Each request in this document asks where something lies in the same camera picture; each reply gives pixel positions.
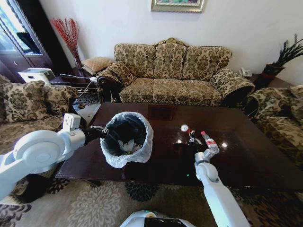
plant pot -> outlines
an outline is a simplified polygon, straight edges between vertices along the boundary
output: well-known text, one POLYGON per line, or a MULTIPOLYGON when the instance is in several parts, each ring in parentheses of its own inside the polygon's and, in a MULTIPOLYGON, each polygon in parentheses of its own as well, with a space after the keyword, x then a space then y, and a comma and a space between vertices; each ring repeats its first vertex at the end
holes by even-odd
POLYGON ((263 69, 263 72, 259 74, 258 78, 254 81, 256 86, 255 90, 267 87, 270 82, 278 75, 285 67, 275 66, 273 64, 267 64, 263 69))

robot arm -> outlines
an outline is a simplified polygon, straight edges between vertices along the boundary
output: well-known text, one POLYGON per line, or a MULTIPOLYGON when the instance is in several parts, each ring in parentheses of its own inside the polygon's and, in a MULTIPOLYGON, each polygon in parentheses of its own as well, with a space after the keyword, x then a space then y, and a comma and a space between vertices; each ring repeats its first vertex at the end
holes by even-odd
POLYGON ((181 130, 186 131, 190 136, 188 145, 195 154, 196 176, 204 186, 204 194, 217 225, 220 227, 249 227, 250 225, 232 193, 221 182, 216 167, 209 163, 210 159, 219 153, 216 142, 202 131, 201 135, 208 148, 201 152, 202 143, 195 137, 196 132, 189 129, 187 125, 182 125, 181 130))
POLYGON ((30 173, 42 173, 70 158, 79 147, 97 138, 105 138, 102 127, 78 129, 80 116, 66 113, 63 129, 58 133, 39 130, 23 136, 14 150, 0 155, 0 200, 15 188, 16 183, 30 173))

glossy table surface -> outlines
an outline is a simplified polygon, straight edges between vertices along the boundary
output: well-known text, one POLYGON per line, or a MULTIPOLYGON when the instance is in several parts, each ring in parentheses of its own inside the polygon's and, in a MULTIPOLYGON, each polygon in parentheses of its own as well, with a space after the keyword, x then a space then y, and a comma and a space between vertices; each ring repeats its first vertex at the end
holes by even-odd
POLYGON ((187 124, 205 131, 219 145, 220 153, 211 163, 226 186, 303 191, 303 181, 298 180, 303 179, 303 172, 238 109, 103 103, 92 125, 105 126, 123 111, 141 113, 154 130, 147 163, 129 162, 124 168, 113 168, 97 139, 75 151, 56 177, 201 185, 195 175, 194 156, 184 145, 188 135, 180 131, 180 126, 187 124))

rug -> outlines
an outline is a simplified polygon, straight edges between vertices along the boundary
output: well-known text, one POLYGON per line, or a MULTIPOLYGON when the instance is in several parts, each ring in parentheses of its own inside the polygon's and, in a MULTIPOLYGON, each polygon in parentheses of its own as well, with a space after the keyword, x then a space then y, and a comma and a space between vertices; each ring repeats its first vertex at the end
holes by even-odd
POLYGON ((75 111, 86 120, 86 124, 89 125, 96 112, 100 108, 101 104, 99 102, 99 97, 97 94, 83 93, 79 98, 75 100, 72 106, 75 111), (79 104, 84 104, 85 108, 80 109, 79 104))
MULTIPOLYGON (((303 226, 303 206, 292 194, 232 190, 251 226, 303 226)), ((1 227, 118 227, 133 212, 153 210, 216 226, 203 187, 53 179, 42 198, 22 206, 0 205, 1 227)))

picture frame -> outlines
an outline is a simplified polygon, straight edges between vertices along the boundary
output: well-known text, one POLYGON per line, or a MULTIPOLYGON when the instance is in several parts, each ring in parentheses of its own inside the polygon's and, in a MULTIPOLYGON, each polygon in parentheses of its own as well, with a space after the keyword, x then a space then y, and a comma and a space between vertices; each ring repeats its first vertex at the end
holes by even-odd
POLYGON ((152 11, 202 13, 205 0, 151 0, 152 11))

